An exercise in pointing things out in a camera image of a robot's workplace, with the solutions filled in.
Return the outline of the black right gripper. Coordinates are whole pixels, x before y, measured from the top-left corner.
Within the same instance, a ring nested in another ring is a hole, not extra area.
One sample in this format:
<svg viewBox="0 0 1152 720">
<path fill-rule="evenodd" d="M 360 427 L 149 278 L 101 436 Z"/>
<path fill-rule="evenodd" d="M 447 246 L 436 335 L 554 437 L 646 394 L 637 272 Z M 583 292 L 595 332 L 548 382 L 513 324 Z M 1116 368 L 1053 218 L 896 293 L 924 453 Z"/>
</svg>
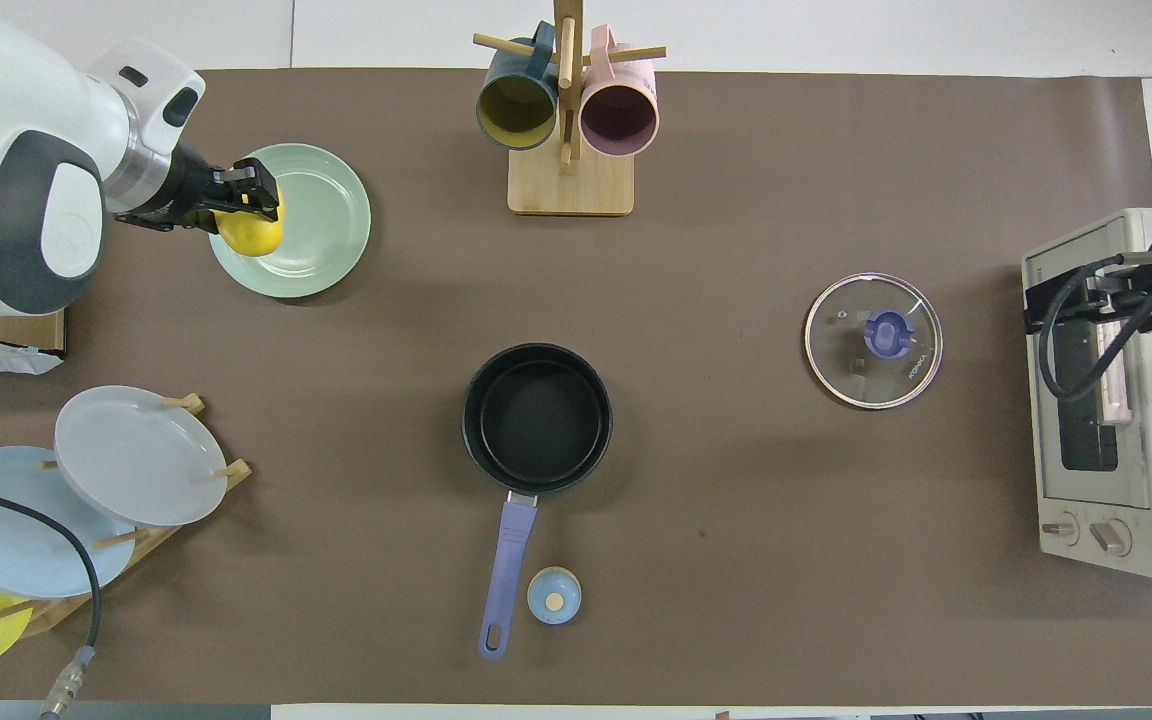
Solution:
<svg viewBox="0 0 1152 720">
<path fill-rule="evenodd" d="M 1075 266 L 1025 291 L 1025 327 L 1034 334 L 1056 323 L 1121 323 L 1152 332 L 1152 251 L 1120 252 Z"/>
</svg>

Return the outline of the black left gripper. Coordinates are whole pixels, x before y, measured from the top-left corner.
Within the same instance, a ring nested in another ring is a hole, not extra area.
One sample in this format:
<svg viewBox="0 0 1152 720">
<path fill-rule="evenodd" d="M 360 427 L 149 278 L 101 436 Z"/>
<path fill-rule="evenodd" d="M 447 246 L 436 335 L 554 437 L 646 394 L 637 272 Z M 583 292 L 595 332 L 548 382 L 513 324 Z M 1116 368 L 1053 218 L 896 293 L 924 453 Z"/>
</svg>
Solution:
<svg viewBox="0 0 1152 720">
<path fill-rule="evenodd" d="M 276 179 L 260 160 L 238 160 L 219 168 L 179 143 L 169 154 L 128 143 L 126 154 L 108 177 L 108 211 L 116 222 L 151 232 L 177 227 L 217 232 L 221 217 L 250 217 L 276 223 L 280 202 L 264 204 L 251 197 L 276 197 Z"/>
</svg>

